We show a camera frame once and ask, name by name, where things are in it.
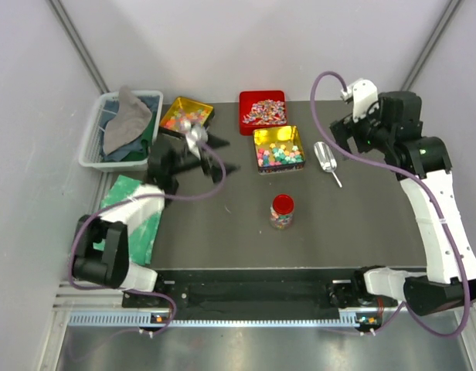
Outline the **silver metal scoop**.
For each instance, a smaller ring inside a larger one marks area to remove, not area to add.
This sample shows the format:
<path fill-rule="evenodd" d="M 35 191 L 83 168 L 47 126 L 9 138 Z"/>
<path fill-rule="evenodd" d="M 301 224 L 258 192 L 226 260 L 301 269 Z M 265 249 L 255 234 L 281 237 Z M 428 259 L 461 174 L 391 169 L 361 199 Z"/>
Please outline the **silver metal scoop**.
<path fill-rule="evenodd" d="M 334 177 L 336 183 L 338 184 L 338 187 L 341 188 L 342 183 L 339 180 L 338 176 L 335 174 L 335 171 L 337 169 L 337 162 L 330 147 L 323 141 L 318 141 L 314 144 L 314 153 L 319 165 L 321 166 L 321 169 L 324 172 L 331 174 Z"/>

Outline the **gold tin of gummy candies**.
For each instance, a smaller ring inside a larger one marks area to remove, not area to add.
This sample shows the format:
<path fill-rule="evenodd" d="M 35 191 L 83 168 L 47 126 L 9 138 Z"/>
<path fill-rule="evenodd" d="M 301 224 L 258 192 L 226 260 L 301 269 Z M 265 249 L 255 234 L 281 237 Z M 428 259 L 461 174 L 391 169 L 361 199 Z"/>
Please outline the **gold tin of gummy candies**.
<path fill-rule="evenodd" d="M 199 124 L 207 128 L 215 115 L 214 106 L 187 97 L 177 97 L 164 117 L 158 131 L 175 138 L 185 136 L 184 123 Z"/>

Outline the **red tin of lollipop candies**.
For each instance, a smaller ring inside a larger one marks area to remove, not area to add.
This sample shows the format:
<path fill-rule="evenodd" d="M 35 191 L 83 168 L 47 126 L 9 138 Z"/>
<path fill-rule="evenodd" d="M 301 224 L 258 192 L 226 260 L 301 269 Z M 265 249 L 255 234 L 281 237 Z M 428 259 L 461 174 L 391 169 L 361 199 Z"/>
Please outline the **red tin of lollipop candies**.
<path fill-rule="evenodd" d="M 285 94 L 282 90 L 249 90 L 239 95 L 239 130 L 250 136 L 255 130 L 287 124 Z"/>

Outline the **patterned tin of pastel candies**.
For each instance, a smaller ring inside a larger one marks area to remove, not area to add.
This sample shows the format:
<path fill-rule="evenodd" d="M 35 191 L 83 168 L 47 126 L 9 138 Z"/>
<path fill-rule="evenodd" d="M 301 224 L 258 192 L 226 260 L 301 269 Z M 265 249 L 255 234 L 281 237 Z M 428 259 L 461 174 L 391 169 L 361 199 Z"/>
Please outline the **patterned tin of pastel candies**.
<path fill-rule="evenodd" d="M 292 172 L 305 166 L 306 157 L 297 126 L 255 130 L 253 145 L 260 174 Z"/>

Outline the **red jar lid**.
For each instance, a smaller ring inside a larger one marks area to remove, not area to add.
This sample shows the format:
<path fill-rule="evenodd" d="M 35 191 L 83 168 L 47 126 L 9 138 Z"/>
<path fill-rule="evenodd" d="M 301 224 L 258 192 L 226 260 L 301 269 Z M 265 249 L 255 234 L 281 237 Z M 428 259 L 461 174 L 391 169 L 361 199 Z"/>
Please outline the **red jar lid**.
<path fill-rule="evenodd" d="M 274 198 L 271 207 L 275 213 L 287 215 L 294 211 L 294 200 L 288 194 L 280 194 Z"/>

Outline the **clear plastic jar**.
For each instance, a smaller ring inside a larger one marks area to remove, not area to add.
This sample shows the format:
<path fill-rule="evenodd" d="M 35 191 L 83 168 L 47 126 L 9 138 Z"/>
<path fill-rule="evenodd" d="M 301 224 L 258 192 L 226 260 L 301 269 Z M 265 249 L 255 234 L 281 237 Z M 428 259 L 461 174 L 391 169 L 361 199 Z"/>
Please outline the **clear plastic jar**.
<path fill-rule="evenodd" d="M 270 224 L 273 228 L 283 230 L 288 228 L 293 222 L 294 209 L 278 209 L 274 205 L 270 206 Z"/>

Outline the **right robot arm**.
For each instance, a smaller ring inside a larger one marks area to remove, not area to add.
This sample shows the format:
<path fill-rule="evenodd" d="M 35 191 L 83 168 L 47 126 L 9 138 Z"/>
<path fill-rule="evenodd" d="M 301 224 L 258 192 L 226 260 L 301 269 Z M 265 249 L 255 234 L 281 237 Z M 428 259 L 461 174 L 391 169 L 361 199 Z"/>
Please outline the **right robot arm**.
<path fill-rule="evenodd" d="M 331 124 L 336 143 L 349 151 L 380 151 L 410 201 L 423 241 L 424 274 L 387 267 L 365 268 L 351 287 L 362 306 L 379 295 L 405 301 L 419 316 L 476 301 L 476 256 L 454 198 L 452 164 L 444 142 L 422 134 L 421 98 L 413 92 L 373 92 L 357 97 L 342 92 L 353 112 Z"/>

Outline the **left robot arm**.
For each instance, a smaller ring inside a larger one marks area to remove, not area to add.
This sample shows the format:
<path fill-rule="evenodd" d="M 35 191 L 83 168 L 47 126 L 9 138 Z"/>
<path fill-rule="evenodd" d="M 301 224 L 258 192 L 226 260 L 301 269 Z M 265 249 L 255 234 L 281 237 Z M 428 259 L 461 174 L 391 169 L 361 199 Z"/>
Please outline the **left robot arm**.
<path fill-rule="evenodd" d="M 157 282 L 157 272 L 130 259 L 130 235 L 172 201 L 214 196 L 226 177 L 238 170 L 216 154 L 216 149 L 229 146 L 229 141 L 202 128 L 187 131 L 182 140 L 183 148 L 178 151 L 167 138 L 158 136 L 149 151 L 144 181 L 135 191 L 78 220 L 68 267 L 68 281 L 76 289 L 132 291 L 152 307 L 165 300 L 166 289 Z M 215 186 L 203 194 L 180 196 L 176 176 L 194 168 L 200 168 Z"/>

